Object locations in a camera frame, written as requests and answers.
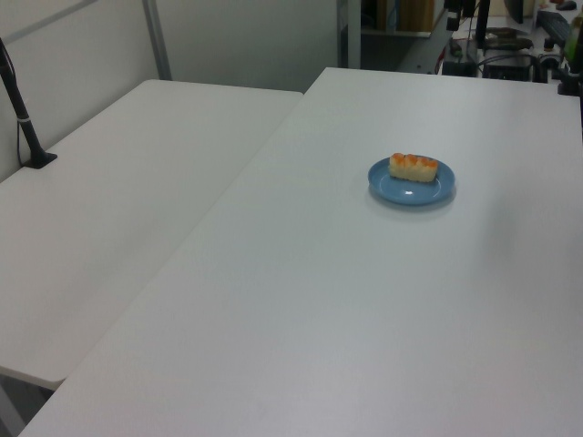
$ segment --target desk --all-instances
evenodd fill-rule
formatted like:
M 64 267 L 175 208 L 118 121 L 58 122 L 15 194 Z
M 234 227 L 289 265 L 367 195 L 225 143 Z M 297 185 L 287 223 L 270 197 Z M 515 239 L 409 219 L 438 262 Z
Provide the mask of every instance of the desk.
M 0 372 L 56 388 L 300 98 L 148 81 L 0 184 Z
M 22 436 L 579 436 L 581 223 L 578 99 L 327 69 Z

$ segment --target cable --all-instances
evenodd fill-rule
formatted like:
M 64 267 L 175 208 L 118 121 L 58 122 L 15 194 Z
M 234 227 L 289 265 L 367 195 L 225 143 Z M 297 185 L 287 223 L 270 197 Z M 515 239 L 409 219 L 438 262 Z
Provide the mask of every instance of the cable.
M 467 43 L 465 43 L 465 51 L 467 51 L 467 47 L 470 44 L 470 39 L 472 39 L 472 22 L 474 21 L 474 15 L 476 15 L 477 8 L 480 7 L 480 2 L 477 2 L 476 7 L 474 8 L 474 13 L 470 17 L 470 28 L 467 29 Z
M 12 59 L 10 58 L 10 55 L 8 55 L 8 50 L 6 50 L 6 47 L 3 46 L 2 48 L 3 48 L 4 54 L 6 55 L 6 59 L 8 59 L 8 64 L 10 64 L 10 70 L 12 71 L 12 76 L 16 82 L 15 65 L 12 63 Z M 22 168 L 24 165 L 22 163 L 22 158 L 20 158 L 20 122 L 18 121 L 18 119 L 16 119 L 16 157 L 18 158 L 18 165 Z
M 20 123 L 18 123 L 18 120 L 16 121 L 16 156 L 18 157 L 20 168 L 24 167 L 20 158 Z
M 490 62 L 495 62 L 495 61 L 502 61 L 504 59 L 510 59 L 513 57 L 530 57 L 531 59 L 536 58 L 533 55 L 522 55 L 522 54 L 516 54 L 516 55 L 498 55 L 498 56 L 492 56 L 492 57 L 488 57 L 486 59 L 484 59 L 481 62 L 478 62 L 476 64 L 476 66 L 483 66 L 485 64 L 489 64 Z

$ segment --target white wall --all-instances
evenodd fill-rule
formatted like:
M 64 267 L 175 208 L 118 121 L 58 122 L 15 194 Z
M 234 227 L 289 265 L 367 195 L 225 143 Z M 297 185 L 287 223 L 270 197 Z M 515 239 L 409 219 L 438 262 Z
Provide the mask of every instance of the white wall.
M 174 80 L 305 92 L 338 66 L 337 0 L 159 0 Z
M 49 1 L 63 4 L 43 3 Z M 158 78 L 141 0 L 99 0 L 6 48 L 43 148 L 142 81 Z M 15 124 L 0 86 L 0 181 L 18 169 Z M 21 150 L 27 157 L 26 143 Z

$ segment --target blue plate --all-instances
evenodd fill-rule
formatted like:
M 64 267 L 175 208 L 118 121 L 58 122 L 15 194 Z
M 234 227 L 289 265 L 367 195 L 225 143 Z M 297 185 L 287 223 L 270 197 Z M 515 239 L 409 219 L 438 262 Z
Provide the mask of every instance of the blue plate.
M 412 182 L 389 176 L 389 158 L 374 164 L 368 171 L 368 182 L 381 198 L 401 205 L 427 205 L 447 198 L 454 189 L 455 176 L 450 167 L 437 161 L 437 174 L 430 183 Z

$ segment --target white table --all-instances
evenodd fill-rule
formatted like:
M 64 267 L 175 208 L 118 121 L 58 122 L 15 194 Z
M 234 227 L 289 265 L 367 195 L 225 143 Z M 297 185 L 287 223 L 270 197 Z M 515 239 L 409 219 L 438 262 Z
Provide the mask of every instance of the white table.
M 582 223 L 577 99 L 328 69 L 22 436 L 579 436 Z
M 0 184 L 0 372 L 56 388 L 301 96 L 148 81 Z

